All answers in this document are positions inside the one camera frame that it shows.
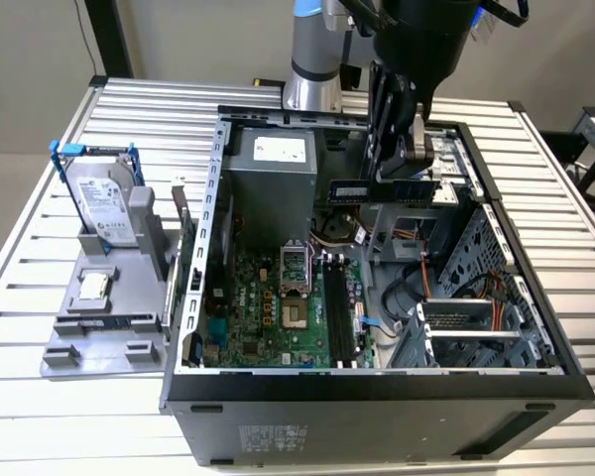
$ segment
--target wire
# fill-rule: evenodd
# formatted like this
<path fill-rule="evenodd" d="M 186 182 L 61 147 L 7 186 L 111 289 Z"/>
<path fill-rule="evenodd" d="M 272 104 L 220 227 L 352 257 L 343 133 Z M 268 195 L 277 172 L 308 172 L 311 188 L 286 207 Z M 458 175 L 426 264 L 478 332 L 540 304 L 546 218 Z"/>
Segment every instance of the wire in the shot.
<path fill-rule="evenodd" d="M 386 337 L 390 337 L 391 339 L 396 339 L 397 336 L 395 334 L 391 334 L 386 329 L 384 329 L 381 325 L 369 324 L 372 329 L 379 329 Z"/>
<path fill-rule="evenodd" d="M 372 226 L 365 226 L 364 228 L 366 228 L 368 233 L 370 233 L 370 234 L 373 233 L 374 228 Z M 398 238 L 406 238 L 408 240 L 412 240 L 415 238 L 415 234 L 412 231 L 402 230 L 401 228 L 395 228 L 393 230 L 393 235 L 397 236 Z"/>
<path fill-rule="evenodd" d="M 579 183 L 579 181 L 582 179 L 582 177 L 579 176 L 579 172 L 577 170 L 581 169 L 584 172 L 588 172 L 589 168 L 587 166 L 585 166 L 584 164 L 581 164 L 578 162 L 574 162 L 572 165 L 575 167 L 575 176 L 576 176 L 575 184 L 577 185 Z"/>
<path fill-rule="evenodd" d="M 335 241 L 335 240 L 331 240 L 331 241 L 327 241 L 324 238 L 321 238 L 318 235 L 318 232 L 314 231 L 314 230 L 310 230 L 310 236 L 313 237 L 313 239 L 319 243 L 320 245 L 326 246 L 328 248 L 341 248 L 342 246 L 350 246 L 350 245 L 355 245 L 356 243 L 354 241 Z"/>
<path fill-rule="evenodd" d="M 79 11 L 79 5 L 77 4 L 77 0 L 72 0 L 75 4 L 75 10 L 77 10 L 77 20 L 79 21 L 79 30 L 81 30 L 81 37 L 83 38 L 83 43 L 86 46 L 86 50 L 88 51 L 88 56 L 90 57 L 90 62 L 92 62 L 92 71 L 93 74 L 97 75 L 97 66 L 95 65 L 95 59 L 92 57 L 92 51 L 90 50 L 90 45 L 88 44 L 88 40 L 86 39 L 86 34 L 83 31 L 83 23 L 81 23 L 81 12 Z"/>
<path fill-rule="evenodd" d="M 492 330 L 496 330 L 496 300 L 492 299 Z"/>
<path fill-rule="evenodd" d="M 485 287 L 478 295 L 478 298 L 484 298 L 487 295 L 487 289 L 489 288 L 489 277 L 485 280 Z"/>
<path fill-rule="evenodd" d="M 478 283 L 480 280 L 482 280 L 483 278 L 487 278 L 489 275 L 487 273 L 483 273 L 480 275 L 476 275 L 474 278 L 472 278 L 471 280 L 467 281 L 466 283 L 464 283 L 460 288 L 458 288 L 453 294 L 452 294 L 452 298 L 460 298 L 465 291 L 467 291 L 469 289 L 470 286 Z"/>
<path fill-rule="evenodd" d="M 432 293 L 429 290 L 429 284 L 427 283 L 427 268 L 425 267 L 425 242 L 420 243 L 420 274 L 423 280 L 423 290 L 425 292 L 425 298 L 431 298 Z"/>
<path fill-rule="evenodd" d="M 500 311 L 498 312 L 498 330 L 503 330 L 503 315 L 505 314 L 505 303 L 500 307 Z"/>

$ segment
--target gray floor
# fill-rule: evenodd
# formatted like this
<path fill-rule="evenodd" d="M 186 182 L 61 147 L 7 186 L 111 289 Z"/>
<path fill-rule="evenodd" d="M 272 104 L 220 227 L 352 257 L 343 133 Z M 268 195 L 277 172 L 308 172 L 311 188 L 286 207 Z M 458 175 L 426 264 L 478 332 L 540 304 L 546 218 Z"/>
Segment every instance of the gray floor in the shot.
<path fill-rule="evenodd" d="M 0 154 L 0 250 L 48 162 L 46 155 Z"/>

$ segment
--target cable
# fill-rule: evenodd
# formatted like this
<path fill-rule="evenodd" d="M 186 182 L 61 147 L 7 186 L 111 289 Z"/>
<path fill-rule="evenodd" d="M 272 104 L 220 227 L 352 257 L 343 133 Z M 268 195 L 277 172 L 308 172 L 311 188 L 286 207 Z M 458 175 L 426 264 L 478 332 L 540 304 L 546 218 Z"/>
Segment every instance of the cable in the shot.
<path fill-rule="evenodd" d="M 487 273 L 484 274 L 480 274 L 480 275 L 476 275 L 474 278 L 472 278 L 471 280 L 467 281 L 465 284 L 463 284 L 460 288 L 458 288 L 453 294 L 452 294 L 452 298 L 460 298 L 465 291 L 467 291 L 467 289 L 476 284 L 477 282 L 479 282 L 480 280 L 482 280 L 483 278 L 488 277 L 489 275 Z"/>
<path fill-rule="evenodd" d="M 83 23 L 81 23 L 81 12 L 79 11 L 79 5 L 77 4 L 77 0 L 72 0 L 75 4 L 75 10 L 77 10 L 77 20 L 79 21 L 79 30 L 81 30 L 81 37 L 83 38 L 83 43 L 86 46 L 88 51 L 88 55 L 90 56 L 90 62 L 92 62 L 92 71 L 94 75 L 97 75 L 97 66 L 95 65 L 95 59 L 92 57 L 92 51 L 90 50 L 90 46 L 88 45 L 88 40 L 86 39 L 86 34 L 83 31 Z"/>
<path fill-rule="evenodd" d="M 425 242 L 420 242 L 420 274 L 423 281 L 423 290 L 425 298 L 431 298 L 432 293 L 429 290 L 429 283 L 427 282 L 427 268 L 425 267 Z"/>
<path fill-rule="evenodd" d="M 379 329 L 379 330 L 381 330 L 386 337 L 390 337 L 391 339 L 396 339 L 397 338 L 396 335 L 391 334 L 386 329 L 384 329 L 381 325 L 372 325 L 372 324 L 370 324 L 370 327 L 372 329 Z"/>
<path fill-rule="evenodd" d="M 575 185 L 577 185 L 579 183 L 579 181 L 582 179 L 582 177 L 579 176 L 579 172 L 577 171 L 578 169 L 581 169 L 584 172 L 588 172 L 588 167 L 585 166 L 584 164 L 578 163 L 578 162 L 574 162 L 572 164 L 575 167 L 575 176 L 577 177 L 577 180 L 575 181 Z"/>
<path fill-rule="evenodd" d="M 354 241 L 338 241 L 332 238 L 322 238 L 319 235 L 320 233 L 318 231 L 310 230 L 310 236 L 312 236 L 317 243 L 323 246 L 327 246 L 328 248 L 341 248 L 342 246 L 350 246 L 356 244 Z"/>

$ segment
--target white label sticker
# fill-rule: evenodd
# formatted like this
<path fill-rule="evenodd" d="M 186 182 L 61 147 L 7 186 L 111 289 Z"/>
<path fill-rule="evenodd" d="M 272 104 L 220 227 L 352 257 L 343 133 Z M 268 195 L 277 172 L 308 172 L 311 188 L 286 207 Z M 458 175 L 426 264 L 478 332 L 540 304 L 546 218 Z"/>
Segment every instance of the white label sticker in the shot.
<path fill-rule="evenodd" d="M 286 137 L 258 137 L 254 161 L 306 163 L 306 141 Z"/>
<path fill-rule="evenodd" d="M 303 451 L 307 425 L 241 424 L 240 443 L 246 453 Z"/>
<path fill-rule="evenodd" d="M 364 196 L 367 193 L 365 186 L 344 186 L 335 191 L 335 196 Z"/>
<path fill-rule="evenodd" d="M 363 226 L 360 226 L 359 229 L 357 230 L 357 233 L 355 234 L 355 242 L 358 245 L 361 245 L 364 243 L 365 238 L 366 238 L 366 230 L 364 230 Z"/>
<path fill-rule="evenodd" d="M 77 185 L 97 235 L 113 246 L 136 245 L 119 184 L 110 178 L 80 177 Z"/>

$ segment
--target blue clip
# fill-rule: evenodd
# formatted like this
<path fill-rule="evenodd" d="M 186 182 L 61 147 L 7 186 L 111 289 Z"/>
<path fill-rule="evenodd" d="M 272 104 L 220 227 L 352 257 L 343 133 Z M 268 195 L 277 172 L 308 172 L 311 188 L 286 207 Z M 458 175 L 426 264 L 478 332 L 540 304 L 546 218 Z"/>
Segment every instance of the blue clip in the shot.
<path fill-rule="evenodd" d="M 370 317 L 366 317 L 365 315 L 362 315 L 361 317 L 359 317 L 359 321 L 362 324 L 366 324 L 366 325 L 370 325 L 372 327 L 379 327 L 379 320 L 377 319 L 371 319 Z"/>
<path fill-rule="evenodd" d="M 74 156 L 74 155 L 81 156 L 81 154 L 83 154 L 83 151 L 86 149 L 85 146 L 81 146 L 79 144 L 65 144 L 63 146 L 63 149 L 61 150 L 62 155 L 64 155 L 66 146 L 69 146 L 68 149 L 73 152 L 73 153 L 69 153 L 69 155 L 72 155 L 72 156 Z M 61 166 L 60 154 L 58 153 L 59 147 L 60 147 L 60 142 L 58 142 L 57 140 L 52 140 L 51 143 L 49 144 L 49 151 L 51 152 L 51 162 L 53 163 L 56 170 L 58 171 L 59 179 L 61 180 L 61 182 L 66 184 L 66 188 L 68 188 L 68 194 L 70 195 L 70 199 L 72 200 L 72 203 L 75 205 L 75 208 L 77 210 L 77 216 L 79 216 L 79 219 L 81 220 L 81 226 L 83 227 L 84 230 L 86 230 L 86 229 L 88 229 L 88 227 L 86 226 L 86 221 L 83 219 L 83 216 L 81 215 L 81 211 L 79 210 L 79 205 L 77 204 L 77 200 L 75 199 L 75 195 L 72 193 L 72 190 L 70 189 L 70 185 L 68 184 L 68 181 L 66 179 L 66 171 Z M 75 154 L 74 151 L 76 151 L 78 148 L 81 148 L 81 152 L 79 154 Z"/>
<path fill-rule="evenodd" d="M 83 144 L 64 144 L 61 148 L 61 154 L 69 157 L 81 157 L 86 151 L 86 146 Z"/>
<path fill-rule="evenodd" d="M 53 139 L 49 144 L 49 152 L 51 152 L 51 162 L 58 171 L 59 179 L 62 183 L 66 183 L 66 175 L 63 172 L 63 167 L 60 164 L 60 155 L 58 154 L 58 147 L 60 146 L 60 141 Z"/>
<path fill-rule="evenodd" d="M 130 143 L 130 147 L 128 147 L 126 153 L 130 156 L 132 161 L 132 172 L 135 176 L 135 184 L 139 186 L 145 186 L 146 181 L 143 178 L 143 173 L 141 172 L 141 163 L 139 162 L 139 151 L 135 148 L 134 142 Z"/>

